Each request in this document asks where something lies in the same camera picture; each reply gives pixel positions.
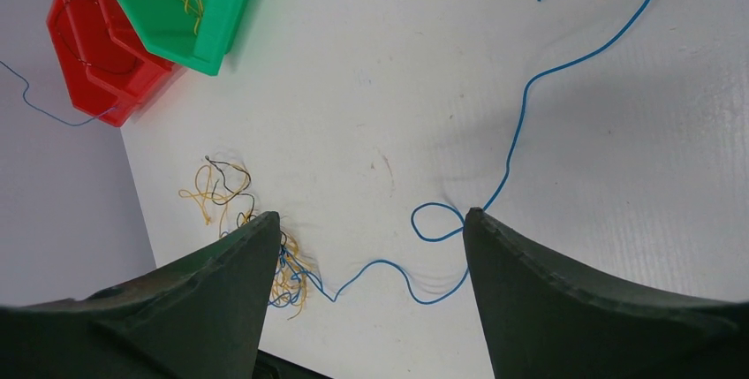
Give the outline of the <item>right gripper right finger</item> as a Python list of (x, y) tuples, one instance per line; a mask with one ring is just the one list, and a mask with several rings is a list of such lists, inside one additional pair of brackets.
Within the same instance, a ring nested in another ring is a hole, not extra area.
[(480, 208), (465, 255), (497, 378), (745, 378), (748, 306), (655, 289), (541, 245)]

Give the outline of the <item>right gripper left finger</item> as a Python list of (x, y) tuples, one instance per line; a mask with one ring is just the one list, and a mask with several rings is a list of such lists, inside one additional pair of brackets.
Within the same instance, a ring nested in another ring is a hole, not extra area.
[(280, 251), (267, 212), (86, 299), (1, 309), (4, 378), (249, 378)]

